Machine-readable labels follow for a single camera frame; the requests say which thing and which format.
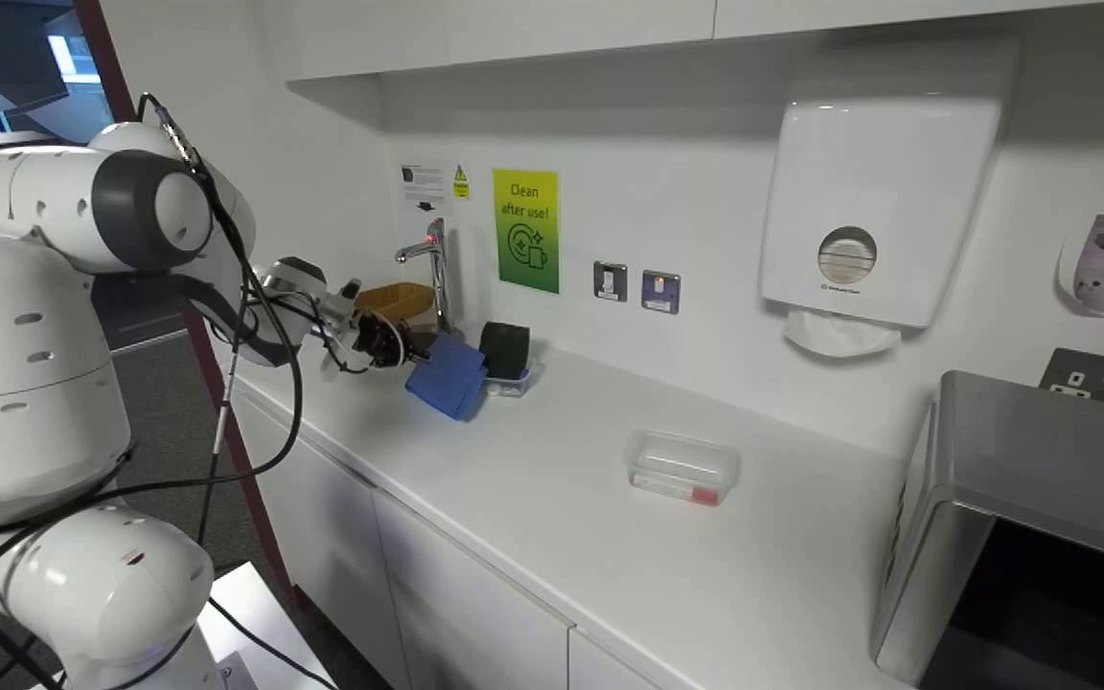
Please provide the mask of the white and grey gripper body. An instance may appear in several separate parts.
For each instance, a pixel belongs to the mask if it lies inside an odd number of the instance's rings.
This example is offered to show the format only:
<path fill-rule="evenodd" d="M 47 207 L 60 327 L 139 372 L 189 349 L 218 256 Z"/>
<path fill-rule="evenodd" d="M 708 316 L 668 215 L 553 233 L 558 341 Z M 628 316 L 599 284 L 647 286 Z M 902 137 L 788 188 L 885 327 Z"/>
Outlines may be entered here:
<path fill-rule="evenodd" d="M 407 360 L 396 323 L 357 302 L 359 284 L 331 286 L 304 256 L 281 256 L 263 271 L 263 298 L 281 311 L 291 341 L 315 337 L 338 372 L 378 372 Z"/>

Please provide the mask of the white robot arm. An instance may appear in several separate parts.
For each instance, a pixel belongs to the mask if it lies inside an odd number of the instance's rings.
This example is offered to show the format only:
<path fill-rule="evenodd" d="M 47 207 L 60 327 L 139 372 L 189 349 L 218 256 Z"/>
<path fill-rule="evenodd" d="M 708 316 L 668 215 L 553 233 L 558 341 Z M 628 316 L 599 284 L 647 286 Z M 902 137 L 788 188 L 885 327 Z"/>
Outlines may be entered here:
<path fill-rule="evenodd" d="M 0 616 L 57 657 L 55 690 L 223 690 L 209 557 L 116 484 L 130 418 L 90 284 L 177 277 L 258 365 L 359 323 L 351 284 L 250 250 L 250 211 L 177 132 L 0 144 Z"/>

